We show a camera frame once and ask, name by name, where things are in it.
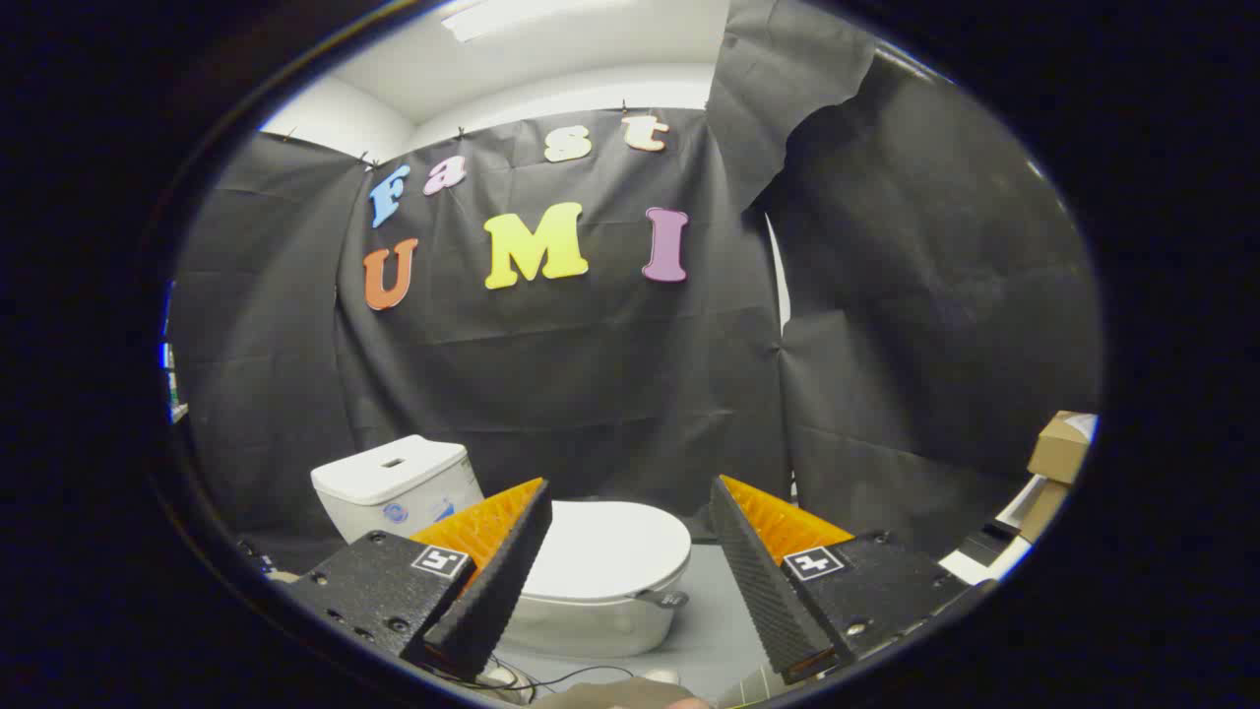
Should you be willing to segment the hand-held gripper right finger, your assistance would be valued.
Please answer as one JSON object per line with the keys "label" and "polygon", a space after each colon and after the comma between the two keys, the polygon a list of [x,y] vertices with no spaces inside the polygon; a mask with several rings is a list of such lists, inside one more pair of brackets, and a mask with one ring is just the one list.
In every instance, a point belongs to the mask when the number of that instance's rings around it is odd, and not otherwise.
{"label": "hand-held gripper right finger", "polygon": [[784,683],[854,666],[939,620],[971,611],[993,582],[965,582],[895,533],[854,534],[730,476],[708,511],[770,666]]}

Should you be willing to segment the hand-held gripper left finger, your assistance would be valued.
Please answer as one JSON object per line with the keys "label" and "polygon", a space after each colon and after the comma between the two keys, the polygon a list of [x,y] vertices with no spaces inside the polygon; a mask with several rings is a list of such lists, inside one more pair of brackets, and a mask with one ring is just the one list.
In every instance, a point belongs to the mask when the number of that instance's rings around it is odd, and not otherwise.
{"label": "hand-held gripper left finger", "polygon": [[552,523],[530,479],[412,535],[370,530],[284,584],[346,638],[470,683],[499,644]]}

